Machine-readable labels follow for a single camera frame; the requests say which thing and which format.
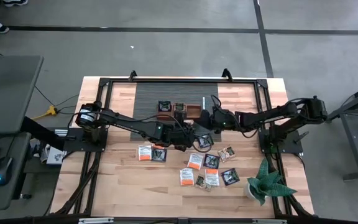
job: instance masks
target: wooden table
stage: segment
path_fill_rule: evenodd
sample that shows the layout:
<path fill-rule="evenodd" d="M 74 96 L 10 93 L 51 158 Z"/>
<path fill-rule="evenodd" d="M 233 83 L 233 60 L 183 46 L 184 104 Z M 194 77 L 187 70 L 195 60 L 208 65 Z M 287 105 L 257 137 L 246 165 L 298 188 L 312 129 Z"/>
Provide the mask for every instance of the wooden table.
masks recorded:
<path fill-rule="evenodd" d="M 94 101 L 99 78 L 84 77 L 76 111 L 79 111 L 82 104 Z M 286 103 L 288 98 L 283 79 L 268 78 L 267 82 L 272 106 Z M 132 116 L 135 92 L 136 83 L 115 83 L 112 88 L 110 108 L 126 116 Z M 224 109 L 257 112 L 252 85 L 218 83 L 218 93 Z M 219 172 L 236 168 L 241 180 L 225 187 L 220 177 L 220 186 L 211 192 L 196 187 L 180 186 L 179 170 L 186 167 L 190 154 L 196 152 L 194 149 L 181 152 L 169 147 L 166 163 L 159 163 L 139 161 L 137 155 L 139 144 L 149 143 L 131 142 L 130 132 L 115 127 L 109 128 L 108 145 L 102 154 L 99 167 L 92 216 L 274 217 L 271 198 L 267 199 L 265 205 L 260 206 L 259 202 L 244 196 L 247 178 L 256 176 L 260 162 L 264 158 L 259 149 L 257 135 L 246 139 L 241 133 L 222 132 L 222 142 L 216 142 L 210 153 L 217 155 L 217 150 L 231 145 L 237 156 L 231 161 L 221 162 Z M 51 212 L 58 210 L 76 189 L 83 157 L 83 152 L 75 152 L 64 160 Z M 307 211 L 313 213 L 306 175 L 301 162 L 294 155 L 283 154 L 282 157 L 287 185 L 298 191 L 295 197 Z M 87 197 L 83 198 L 83 205 L 86 204 L 86 199 Z M 283 203 L 280 203 L 280 207 L 284 211 Z"/>

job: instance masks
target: potted plant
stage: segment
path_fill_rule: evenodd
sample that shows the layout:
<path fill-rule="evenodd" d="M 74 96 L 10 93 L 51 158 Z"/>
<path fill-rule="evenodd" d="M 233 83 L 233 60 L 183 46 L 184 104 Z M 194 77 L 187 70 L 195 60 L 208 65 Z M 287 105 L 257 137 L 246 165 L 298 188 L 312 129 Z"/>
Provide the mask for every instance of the potted plant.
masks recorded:
<path fill-rule="evenodd" d="M 296 190 L 279 184 L 278 181 L 282 178 L 278 174 L 278 171 L 269 173 L 269 164 L 266 158 L 264 158 L 260 164 L 257 176 L 247 179 L 248 184 L 244 190 L 249 198 L 256 199 L 260 202 L 260 205 L 263 205 L 267 196 L 281 197 L 296 192 Z"/>

